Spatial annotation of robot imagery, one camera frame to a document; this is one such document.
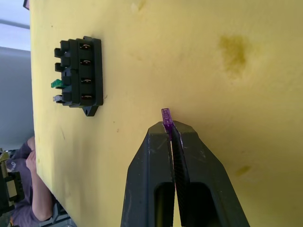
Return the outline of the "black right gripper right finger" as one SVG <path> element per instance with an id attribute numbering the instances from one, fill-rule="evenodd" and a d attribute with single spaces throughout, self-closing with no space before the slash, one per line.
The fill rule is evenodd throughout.
<path id="1" fill-rule="evenodd" d="M 222 163 L 189 125 L 175 121 L 172 152 L 183 227 L 247 227 L 244 214 Z"/>

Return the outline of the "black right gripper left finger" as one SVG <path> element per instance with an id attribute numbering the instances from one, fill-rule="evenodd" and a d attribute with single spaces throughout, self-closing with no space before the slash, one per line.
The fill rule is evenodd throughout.
<path id="1" fill-rule="evenodd" d="M 121 226 L 171 227 L 174 201 L 169 136 L 158 122 L 148 129 L 128 167 Z"/>

